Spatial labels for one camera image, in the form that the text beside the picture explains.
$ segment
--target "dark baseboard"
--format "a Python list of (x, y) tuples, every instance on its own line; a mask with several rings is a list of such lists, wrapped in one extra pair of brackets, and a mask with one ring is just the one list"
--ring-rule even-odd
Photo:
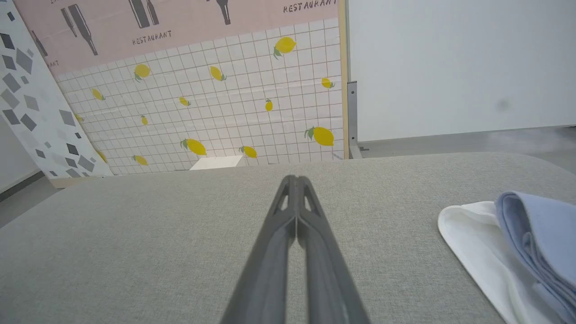
[(18, 191), (26, 188), (26, 186), (28, 186), (32, 182), (34, 182), (34, 181), (36, 181), (42, 177), (44, 177), (44, 173), (42, 171), (37, 172), (34, 175), (26, 178), (25, 180), (23, 180), (19, 184), (13, 186), (12, 188), (4, 191), (3, 193), (0, 193), (0, 202), (2, 202), (4, 199), (7, 199), (10, 196), (12, 196), (13, 194), (17, 193)]

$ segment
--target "floor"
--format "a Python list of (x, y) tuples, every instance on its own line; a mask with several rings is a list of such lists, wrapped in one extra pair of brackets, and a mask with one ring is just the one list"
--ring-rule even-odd
[[(514, 152), (532, 155), (576, 174), (576, 127), (402, 138), (361, 144), (364, 158), (454, 152)], [(57, 193), (46, 177), (0, 202), (0, 228)]]

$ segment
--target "light blue towel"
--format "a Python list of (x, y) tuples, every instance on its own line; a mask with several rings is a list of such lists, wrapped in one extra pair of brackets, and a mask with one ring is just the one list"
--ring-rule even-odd
[(496, 217), (520, 262), (536, 277), (534, 290), (569, 324), (576, 324), (576, 206), (508, 191)]

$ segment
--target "yellow lemon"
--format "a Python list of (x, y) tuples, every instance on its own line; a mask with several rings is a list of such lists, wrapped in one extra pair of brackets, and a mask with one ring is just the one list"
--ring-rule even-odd
[(190, 106), (190, 101), (186, 100), (186, 98), (184, 97), (180, 97), (180, 103), (183, 104), (184, 106), (188, 107)]
[(274, 46), (274, 58), (278, 59), (278, 56), (282, 56), (281, 53), (290, 53), (296, 46), (296, 42), (290, 37), (282, 37), (278, 42), (276, 42), (276, 46)]
[(136, 68), (134, 69), (134, 78), (136, 79), (136, 81), (140, 82), (140, 80), (149, 75), (150, 75), (150, 68), (148, 66), (144, 64), (136, 65)]
[(222, 74), (222, 72), (220, 72), (220, 69), (215, 66), (210, 66), (210, 74), (212, 74), (212, 77), (218, 81), (226, 80), (226, 76)]
[(94, 98), (98, 99), (98, 100), (105, 100), (106, 98), (102, 95), (102, 93), (100, 93), (100, 91), (96, 90), (96, 89), (92, 89), (92, 95), (94, 96)]
[(250, 146), (242, 146), (238, 150), (242, 153), (246, 153), (246, 156), (251, 157), (253, 159), (255, 159), (257, 156), (256, 150), (251, 148)]
[(138, 162), (139, 164), (142, 165), (148, 165), (148, 161), (146, 161), (146, 159), (144, 159), (142, 156), (140, 155), (135, 155), (132, 157), (132, 159), (136, 162)]
[(200, 143), (197, 140), (193, 140), (192, 138), (183, 139), (180, 142), (180, 147), (189, 149), (190, 151), (198, 155), (206, 155), (206, 148), (204, 147), (204, 145), (202, 145), (202, 143)]
[(308, 136), (314, 139), (320, 145), (324, 146), (334, 146), (334, 135), (329, 129), (324, 127), (312, 127), (311, 129), (304, 132), (304, 137)]
[(106, 155), (104, 155), (104, 153), (102, 153), (99, 150), (96, 150), (96, 153), (98, 153), (98, 155), (100, 155), (100, 157), (104, 160), (105, 163), (108, 163), (108, 160), (106, 160)]
[(266, 111), (271, 111), (272, 110), (272, 100), (266, 99), (266, 105), (264, 107), (266, 108)]
[(330, 82), (329, 78), (322, 78), (322, 85), (326, 89), (334, 88), (334, 82)]

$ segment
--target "pink wallpaper section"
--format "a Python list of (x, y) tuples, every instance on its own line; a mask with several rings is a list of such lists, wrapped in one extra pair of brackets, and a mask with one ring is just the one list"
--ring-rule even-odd
[(54, 75), (166, 48), (338, 16), (336, 0), (15, 0), (15, 3), (26, 26), (34, 31), (44, 48), (44, 59)]

